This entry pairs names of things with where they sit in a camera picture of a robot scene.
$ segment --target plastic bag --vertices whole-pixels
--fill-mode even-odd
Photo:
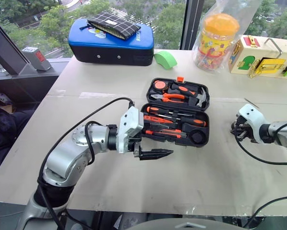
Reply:
[[[207,71],[223,68],[233,45],[247,30],[262,0],[216,0],[200,21],[193,46],[195,64]]]

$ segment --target tool kit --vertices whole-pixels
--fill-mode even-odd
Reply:
[[[209,140],[209,106],[205,85],[156,78],[147,93],[143,112],[143,137],[156,141],[175,142],[176,145],[202,147]]]
[[[88,22],[87,19],[78,19],[70,29],[68,41],[77,60],[136,66],[152,63],[154,42],[149,26],[137,24],[140,29],[123,40]]]

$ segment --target black cable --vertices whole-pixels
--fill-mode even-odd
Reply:
[[[55,144],[52,146],[52,148],[48,151],[48,153],[46,154],[44,160],[42,161],[42,164],[41,164],[41,167],[40,167],[40,170],[39,170],[39,176],[38,176],[38,179],[37,179],[37,182],[38,184],[40,185],[38,188],[40,190],[40,193],[42,195],[42,198],[44,200],[44,203],[46,204],[46,207],[47,209],[49,210],[51,216],[53,217],[55,223],[57,224],[58,226],[58,229],[59,230],[64,230],[64,227],[62,225],[62,223],[60,222],[60,220],[58,219],[56,213],[54,212],[51,204],[49,203],[48,201],[48,198],[43,190],[43,186],[44,186],[44,182],[42,181],[42,176],[43,176],[43,169],[47,163],[47,160],[48,160],[48,157],[49,155],[51,154],[51,152],[58,146],[58,144],[61,142],[62,139],[65,138],[65,136],[67,136],[72,130],[74,130],[76,127],[78,127],[83,121],[85,121],[86,119],[88,119],[89,117],[91,117],[92,115],[96,114],[97,112],[99,112],[100,110],[104,109],[105,107],[109,106],[110,104],[116,102],[116,101],[119,101],[119,100],[127,100],[129,101],[129,108],[131,106],[134,106],[134,102],[130,99],[130,98],[127,98],[127,97],[120,97],[120,98],[116,98],[112,101],[110,101],[109,103],[105,104],[104,106],[98,108],[97,110],[95,110],[94,112],[92,112],[91,114],[87,115],[86,117],[84,117],[82,120],[80,120],[78,123],[76,123],[73,127],[71,127],[67,132],[65,132],[56,142]]]
[[[240,148],[242,150],[244,150],[245,153],[247,153],[249,156],[251,156],[252,158],[255,158],[256,160],[260,161],[260,162],[263,162],[263,163],[266,163],[266,164],[272,164],[272,165],[287,165],[287,162],[272,162],[272,161],[265,161],[263,159],[260,159],[254,155],[252,155],[250,152],[248,152],[243,146],[242,144],[240,143],[240,141],[238,140],[238,137],[237,137],[237,127],[238,127],[238,123],[235,124],[234,126],[234,137],[235,137],[235,140],[237,142],[237,144],[240,146]],[[275,134],[274,134],[274,138],[277,137],[277,133],[283,129],[284,127],[286,127],[287,124],[285,125],[282,125],[280,128],[278,128],[276,131],[275,131]],[[266,204],[262,205],[261,207],[259,207],[255,212],[254,214],[248,219],[247,223],[243,226],[243,228],[247,227],[253,220],[254,218],[256,217],[256,215],[263,209],[265,208],[266,206],[272,204],[273,202],[276,202],[276,201],[279,201],[279,200],[285,200],[287,199],[287,196],[285,197],[281,197],[281,198],[277,198],[275,200],[271,200],[269,202],[267,202]]]
[[[94,149],[92,147],[92,144],[91,144],[91,140],[90,140],[90,136],[89,136],[89,133],[88,133],[88,126],[90,124],[97,124],[99,126],[101,126],[100,123],[96,122],[96,121],[88,121],[85,125],[85,137],[86,137],[86,141],[87,141],[87,144],[88,144],[88,147],[89,147],[89,150],[90,150],[90,153],[91,153],[91,161],[88,162],[87,165],[91,165],[94,161],[95,161],[95,152],[94,152]]]
[[[238,137],[237,137],[237,132],[236,132],[236,129],[237,129],[237,126],[238,124],[235,124],[234,126],[234,137],[235,137],[235,140],[237,142],[237,144],[240,146],[240,148],[242,150],[244,150],[245,153],[247,153],[249,156],[251,156],[252,158],[255,158],[257,161],[260,161],[260,162],[263,162],[263,163],[266,163],[266,164],[272,164],[272,165],[287,165],[287,162],[272,162],[272,161],[265,161],[263,159],[260,159],[254,155],[252,155],[250,152],[248,152],[243,146],[242,144],[240,143]]]
[[[282,125],[282,126],[280,126],[276,131],[275,131],[275,133],[274,133],[274,139],[277,141],[277,143],[278,143],[278,145],[282,145],[281,144],[281,141],[279,140],[279,137],[278,137],[278,132],[281,130],[281,129],[283,129],[283,128],[285,128],[285,127],[287,127],[287,123],[286,124],[284,124],[284,125]]]
[[[83,223],[83,222],[75,219],[73,216],[71,216],[70,213],[68,212],[68,210],[65,210],[65,213],[70,220],[73,220],[75,223],[78,223],[78,224],[82,225],[83,227],[88,228],[89,230],[93,230],[91,227],[89,227],[85,223]]]
[[[278,198],[278,199],[275,199],[275,200],[271,200],[271,201],[267,202],[266,204],[262,205],[261,207],[259,207],[259,208],[255,211],[255,213],[248,219],[247,223],[243,226],[243,228],[247,227],[247,226],[253,221],[253,219],[256,217],[256,215],[257,215],[263,208],[265,208],[266,206],[268,206],[268,205],[270,205],[270,204],[272,204],[272,203],[274,203],[274,202],[277,202],[277,201],[279,201],[279,200],[285,200],[285,199],[287,199],[287,196],[281,197],[281,198]]]
[[[51,204],[49,203],[48,201],[48,198],[43,190],[43,188],[41,186],[38,186],[39,188],[39,191],[42,195],[42,198],[44,200],[44,203],[46,204],[47,208],[48,208],[48,211],[50,212],[51,216],[53,217],[55,223],[57,224],[58,226],[58,230],[64,230],[65,228],[63,227],[61,221],[58,219],[58,216],[56,215],[56,213],[54,212],[54,209],[52,208]]]

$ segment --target red sticker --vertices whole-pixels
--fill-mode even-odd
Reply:
[[[42,53],[40,51],[38,51],[36,53],[37,58],[39,59],[39,61],[43,62],[46,58],[42,55]]]
[[[247,46],[251,46],[250,38],[244,37],[244,40],[245,40]],[[254,39],[254,42],[255,42],[256,46],[260,46],[260,44],[259,44],[259,42],[258,42],[258,40],[256,38]]]

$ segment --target blue case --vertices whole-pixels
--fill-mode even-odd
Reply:
[[[76,20],[69,33],[69,45],[82,62],[148,66],[152,63],[154,42],[152,29],[139,24],[141,29],[128,40],[87,27],[86,19]]]

